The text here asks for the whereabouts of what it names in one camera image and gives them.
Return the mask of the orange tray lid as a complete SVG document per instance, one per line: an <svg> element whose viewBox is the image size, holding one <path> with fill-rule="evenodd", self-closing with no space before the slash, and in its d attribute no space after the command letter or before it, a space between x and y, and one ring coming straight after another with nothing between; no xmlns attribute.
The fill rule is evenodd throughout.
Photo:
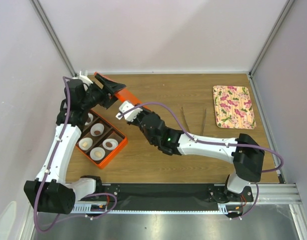
<svg viewBox="0 0 307 240"><path fill-rule="evenodd" d="M109 77L99 73L99 72L95 72L94 73L94 77L101 82L101 84L104 86L104 83L106 84L110 84L110 85L123 85L122 83L118 83L112 79L110 79ZM138 99L126 86L124 89L121 89L120 91L116 92L114 94L114 96L120 100L121 102L124 101L130 101L133 105L138 105L138 104L142 104L142 101L140 99Z"/></svg>

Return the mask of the metal tongs with red grip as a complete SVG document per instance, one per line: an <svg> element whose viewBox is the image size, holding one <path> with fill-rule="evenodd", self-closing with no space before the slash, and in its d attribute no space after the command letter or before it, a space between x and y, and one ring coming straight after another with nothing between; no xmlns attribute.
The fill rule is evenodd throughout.
<svg viewBox="0 0 307 240"><path fill-rule="evenodd" d="M187 111L183 106L180 108L180 116L184 129L189 133L204 135L207 109L203 108L200 113Z"/></svg>

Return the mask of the dark brown oval chocolate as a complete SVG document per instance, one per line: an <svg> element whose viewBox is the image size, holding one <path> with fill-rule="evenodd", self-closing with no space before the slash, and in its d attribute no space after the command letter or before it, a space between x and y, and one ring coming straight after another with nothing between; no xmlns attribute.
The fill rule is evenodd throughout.
<svg viewBox="0 0 307 240"><path fill-rule="evenodd" d="M94 131L94 134L95 134L96 136L98 136L98 135L101 134L101 132L100 132L99 130L95 130L95 131Z"/></svg>

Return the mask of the dark round chocolate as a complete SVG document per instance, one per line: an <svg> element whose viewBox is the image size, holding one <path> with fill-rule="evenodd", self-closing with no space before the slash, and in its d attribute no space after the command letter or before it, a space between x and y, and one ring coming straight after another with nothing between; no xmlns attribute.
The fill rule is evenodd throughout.
<svg viewBox="0 0 307 240"><path fill-rule="evenodd" d="M111 142L107 142L105 145L106 145L108 148L111 148L111 147L113 146Z"/></svg>

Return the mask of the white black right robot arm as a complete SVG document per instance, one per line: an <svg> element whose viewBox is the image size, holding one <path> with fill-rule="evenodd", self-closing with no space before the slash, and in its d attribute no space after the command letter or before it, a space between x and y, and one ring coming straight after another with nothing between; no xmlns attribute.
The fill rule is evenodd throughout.
<svg viewBox="0 0 307 240"><path fill-rule="evenodd" d="M167 127L160 116L151 111L138 113L131 122L139 127L148 142L166 155L195 155L219 159L234 166L225 182L224 197L237 200L249 183L261 180L265 151L248 134L237 138L214 138L186 134Z"/></svg>

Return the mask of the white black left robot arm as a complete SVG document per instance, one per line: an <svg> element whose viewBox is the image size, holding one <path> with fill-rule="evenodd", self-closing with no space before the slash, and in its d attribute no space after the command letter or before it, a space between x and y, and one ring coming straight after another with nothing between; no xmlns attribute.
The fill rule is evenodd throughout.
<svg viewBox="0 0 307 240"><path fill-rule="evenodd" d="M34 180L25 182L23 190L35 214L39 212L69 214L77 201L90 197L99 200L103 194L101 178L85 175L66 184L66 174L72 153L81 137L88 114L96 105L106 109L117 101L116 94L126 88L96 74L99 87L86 76L66 77L65 99L56 118L55 136L46 160Z"/></svg>

